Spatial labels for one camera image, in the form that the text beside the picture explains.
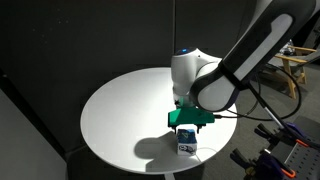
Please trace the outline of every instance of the table leg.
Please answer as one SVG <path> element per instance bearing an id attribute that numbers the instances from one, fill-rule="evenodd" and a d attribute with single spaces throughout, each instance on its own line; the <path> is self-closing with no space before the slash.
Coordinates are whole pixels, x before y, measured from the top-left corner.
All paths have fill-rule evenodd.
<path id="1" fill-rule="evenodd" d="M 164 178 L 165 178 L 165 180 L 175 180 L 173 174 L 165 174 Z"/>
<path id="2" fill-rule="evenodd" d="M 289 64 L 289 61 L 287 60 L 284 60 L 282 59 L 282 62 L 283 62 L 283 68 L 284 70 L 290 74 L 291 74 L 291 68 L 290 68 L 290 64 Z M 296 99 L 296 92 L 295 92 L 295 84 L 293 83 L 293 81 L 291 80 L 291 78 L 287 78 L 288 80 L 288 85 L 289 85 L 289 89 L 290 89 L 290 96 L 293 98 L 293 99 Z"/>

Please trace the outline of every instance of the white round table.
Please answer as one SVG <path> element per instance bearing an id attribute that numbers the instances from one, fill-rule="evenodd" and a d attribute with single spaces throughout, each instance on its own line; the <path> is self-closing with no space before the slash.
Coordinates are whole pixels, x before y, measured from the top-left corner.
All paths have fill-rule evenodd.
<path id="1" fill-rule="evenodd" d="M 98 89 L 81 114 L 81 132 L 90 149 L 119 169 L 140 174 L 173 173 L 198 166 L 231 138 L 237 119 L 216 119 L 196 134 L 194 156 L 178 156 L 168 123 L 175 110 L 170 68 L 150 68 L 122 75 Z M 233 105 L 230 110 L 236 112 Z M 221 115 L 233 116 L 224 111 Z M 181 125 L 180 128 L 194 128 Z"/>

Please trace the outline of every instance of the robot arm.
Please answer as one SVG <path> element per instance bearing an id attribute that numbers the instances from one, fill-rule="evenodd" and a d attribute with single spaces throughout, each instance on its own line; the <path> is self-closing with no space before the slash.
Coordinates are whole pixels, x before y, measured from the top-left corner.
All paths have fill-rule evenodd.
<path id="1" fill-rule="evenodd" d="M 243 85 L 316 13 L 320 0 L 258 0 L 249 28 L 222 60 L 197 49 L 172 58 L 173 91 L 182 106 L 228 109 Z"/>

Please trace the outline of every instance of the black cable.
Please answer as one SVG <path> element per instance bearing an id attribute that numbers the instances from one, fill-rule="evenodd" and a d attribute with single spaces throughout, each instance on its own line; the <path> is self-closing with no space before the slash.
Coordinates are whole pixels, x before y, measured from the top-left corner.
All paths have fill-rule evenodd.
<path id="1" fill-rule="evenodd" d="M 259 79 L 259 76 L 257 74 L 255 74 L 255 78 L 257 80 L 257 83 L 258 83 L 258 91 L 259 91 L 259 94 L 261 94 L 261 83 L 260 83 L 260 79 Z M 256 100 L 256 102 L 254 103 L 254 105 L 252 106 L 252 108 L 245 114 L 240 114 L 240 113 L 236 113 L 236 112 L 233 112 L 231 110 L 227 110 L 228 112 L 230 113 L 233 113 L 235 115 L 237 115 L 236 117 L 234 118 L 242 118 L 244 116 L 248 116 L 249 114 L 251 114 L 258 106 L 258 100 Z"/>
<path id="2" fill-rule="evenodd" d="M 285 74 L 293 81 L 293 83 L 295 84 L 295 86 L 296 86 L 296 88 L 297 88 L 297 91 L 298 91 L 299 96 L 298 96 L 298 104 L 297 104 L 296 108 L 295 108 L 291 113 L 289 113 L 288 115 L 281 117 L 281 119 L 286 119 L 286 118 L 288 118 L 288 117 L 291 117 L 291 116 L 294 115 L 294 114 L 300 109 L 300 107 L 301 107 L 301 98 L 302 98 L 302 96 L 301 96 L 300 87 L 299 87 L 298 83 L 296 82 L 296 80 L 295 80 L 289 73 L 287 73 L 286 71 L 284 71 L 282 68 L 279 68 L 279 67 L 274 66 L 274 65 L 272 65 L 272 64 L 266 64 L 266 66 L 269 66 L 269 68 L 274 68 L 274 69 L 276 69 L 276 70 L 280 70 L 280 71 L 282 71 L 283 73 L 285 73 Z M 231 112 L 231 113 L 233 113 L 233 114 L 236 114 L 237 116 L 221 116 L 221 118 L 241 118 L 241 117 L 245 117 L 245 118 L 252 119 L 252 120 L 257 120 L 257 121 L 272 121 L 272 119 L 256 118 L 256 117 L 248 116 L 248 115 L 246 115 L 246 114 L 239 114 L 239 113 L 232 112 L 232 111 L 229 111 L 229 112 Z"/>

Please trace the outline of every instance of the small box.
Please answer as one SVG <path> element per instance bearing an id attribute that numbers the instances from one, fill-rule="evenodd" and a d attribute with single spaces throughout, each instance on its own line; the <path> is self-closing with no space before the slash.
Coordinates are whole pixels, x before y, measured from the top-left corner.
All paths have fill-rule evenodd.
<path id="1" fill-rule="evenodd" d="M 196 154 L 197 140 L 193 129 L 178 129 L 178 155 L 191 156 Z"/>

